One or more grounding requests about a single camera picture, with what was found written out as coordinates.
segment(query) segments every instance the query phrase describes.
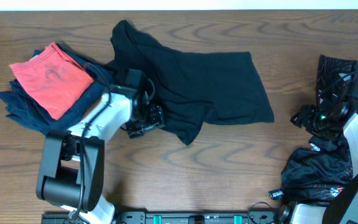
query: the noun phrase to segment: crumpled black garment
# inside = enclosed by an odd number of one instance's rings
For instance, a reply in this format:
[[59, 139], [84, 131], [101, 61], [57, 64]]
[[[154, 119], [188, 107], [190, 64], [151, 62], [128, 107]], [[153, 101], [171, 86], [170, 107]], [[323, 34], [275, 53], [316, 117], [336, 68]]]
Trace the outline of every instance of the crumpled black garment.
[[282, 172], [283, 198], [317, 206], [328, 206], [353, 178], [349, 148], [335, 151], [297, 149]]
[[189, 145], [203, 121], [209, 124], [274, 122], [260, 77], [249, 52], [183, 53], [162, 46], [152, 36], [119, 22], [110, 39], [111, 69], [144, 71], [156, 85], [163, 108], [163, 130]]

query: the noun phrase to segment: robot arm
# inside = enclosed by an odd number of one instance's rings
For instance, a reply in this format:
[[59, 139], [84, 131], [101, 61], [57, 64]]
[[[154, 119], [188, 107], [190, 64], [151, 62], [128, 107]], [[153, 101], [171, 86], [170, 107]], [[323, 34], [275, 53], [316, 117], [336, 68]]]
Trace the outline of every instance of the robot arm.
[[340, 91], [335, 92], [330, 87], [319, 90], [318, 86], [318, 106], [304, 105], [291, 122], [299, 128], [305, 126], [309, 133], [327, 144], [349, 146], [354, 179], [327, 208], [294, 206], [291, 224], [347, 223], [349, 220], [358, 223], [358, 78], [340, 86]]
[[[39, 199], [71, 212], [80, 204], [79, 217], [84, 223], [113, 222], [114, 206], [101, 194], [105, 143], [124, 124], [130, 138], [142, 136], [164, 125], [161, 107], [143, 91], [142, 85], [152, 82], [142, 82], [143, 77], [141, 71], [129, 70], [121, 77], [122, 85], [111, 85], [111, 92], [104, 93], [99, 104], [78, 124], [67, 131], [50, 131], [45, 138], [37, 181], [36, 194]], [[83, 139], [85, 128], [88, 131]], [[62, 161], [81, 162], [81, 149], [83, 170], [62, 164]]]

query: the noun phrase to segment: black cloth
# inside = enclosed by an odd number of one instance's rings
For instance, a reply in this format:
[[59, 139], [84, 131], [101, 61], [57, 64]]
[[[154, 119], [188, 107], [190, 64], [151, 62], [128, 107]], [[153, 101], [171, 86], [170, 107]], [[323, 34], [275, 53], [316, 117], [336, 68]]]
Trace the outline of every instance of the black cloth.
[[121, 21], [110, 39], [111, 69], [144, 71], [155, 83], [162, 105], [163, 130], [191, 144], [203, 121], [209, 124], [274, 122], [260, 77], [249, 52], [184, 53], [164, 47], [152, 36]]
[[[92, 63], [98, 68], [108, 82], [113, 82], [114, 71], [106, 70], [103, 65], [92, 62], [91, 60], [80, 57], [69, 51], [66, 47], [58, 44], [58, 46], [74, 59], [78, 64], [84, 65], [85, 62]], [[36, 50], [34, 55], [38, 55], [41, 51]], [[105, 86], [101, 80], [93, 82], [74, 103], [74, 105], [58, 120], [53, 119], [48, 111], [41, 107], [31, 96], [29, 96], [17, 80], [10, 81], [12, 91], [0, 92], [0, 99], [6, 104], [6, 110], [9, 114], [6, 116], [22, 126], [40, 131], [47, 135], [51, 129], [66, 130], [74, 124], [78, 123], [86, 110], [98, 100], [105, 90]]]
[[318, 206], [328, 206], [352, 180], [349, 148], [341, 146], [327, 151], [297, 149], [282, 172], [283, 198]]

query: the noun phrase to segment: white wall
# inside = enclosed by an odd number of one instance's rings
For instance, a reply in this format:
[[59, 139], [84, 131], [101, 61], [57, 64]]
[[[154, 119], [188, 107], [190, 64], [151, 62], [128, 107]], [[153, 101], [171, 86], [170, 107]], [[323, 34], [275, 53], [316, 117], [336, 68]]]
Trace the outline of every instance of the white wall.
[[0, 11], [358, 9], [358, 0], [0, 0]]

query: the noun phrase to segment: dark blue fabric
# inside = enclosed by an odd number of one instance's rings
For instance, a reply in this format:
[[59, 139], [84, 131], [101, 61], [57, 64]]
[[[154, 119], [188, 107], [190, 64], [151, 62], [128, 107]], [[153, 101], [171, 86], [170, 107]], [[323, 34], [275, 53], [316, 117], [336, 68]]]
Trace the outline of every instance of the dark blue fabric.
[[[84, 65], [85, 62], [92, 63], [109, 83], [113, 82], [114, 71], [107, 70], [103, 65], [80, 57], [60, 44], [57, 45], [80, 65]], [[35, 50], [33, 56], [40, 53], [40, 50]], [[87, 70], [94, 72], [91, 67], [87, 68]], [[46, 135], [51, 129], [66, 130], [78, 123], [86, 110], [100, 98], [105, 86], [97, 78], [93, 78], [95, 82], [84, 91], [80, 99], [59, 120], [53, 119], [43, 107], [24, 91], [17, 80], [9, 82], [12, 86], [12, 91], [0, 92], [0, 99], [7, 104], [6, 110], [10, 113], [6, 116], [7, 118], [18, 122], [26, 128], [40, 131]]]

